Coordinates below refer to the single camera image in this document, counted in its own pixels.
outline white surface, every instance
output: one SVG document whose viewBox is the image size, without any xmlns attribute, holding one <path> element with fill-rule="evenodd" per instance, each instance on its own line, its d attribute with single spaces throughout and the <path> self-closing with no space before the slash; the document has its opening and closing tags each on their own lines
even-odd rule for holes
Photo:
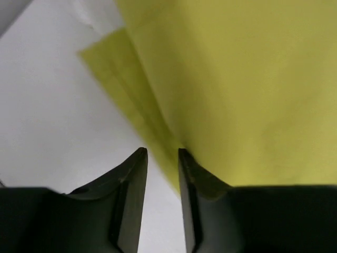
<svg viewBox="0 0 337 253">
<path fill-rule="evenodd" d="M 0 1 L 0 37 L 30 2 L 31 0 Z"/>
<path fill-rule="evenodd" d="M 122 17 L 112 0 L 66 0 L 60 3 L 77 20 L 101 35 L 123 26 Z"/>
<path fill-rule="evenodd" d="M 0 178 L 8 186 L 69 192 L 143 145 L 76 56 L 99 39 L 53 0 L 35 0 L 0 39 Z M 151 158 L 139 252 L 185 252 L 179 197 Z"/>
</svg>

